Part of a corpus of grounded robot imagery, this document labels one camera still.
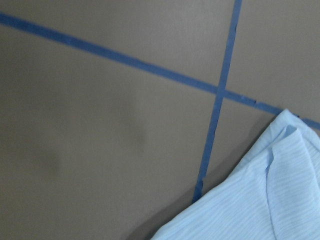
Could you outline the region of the light blue button shirt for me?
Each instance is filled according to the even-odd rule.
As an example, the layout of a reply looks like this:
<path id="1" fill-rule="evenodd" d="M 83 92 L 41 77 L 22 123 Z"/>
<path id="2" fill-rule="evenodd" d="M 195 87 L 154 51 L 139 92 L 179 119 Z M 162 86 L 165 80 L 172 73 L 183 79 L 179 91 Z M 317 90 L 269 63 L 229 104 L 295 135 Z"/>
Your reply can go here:
<path id="1" fill-rule="evenodd" d="M 230 175 L 155 240 L 317 240 L 320 139 L 283 110 Z"/>

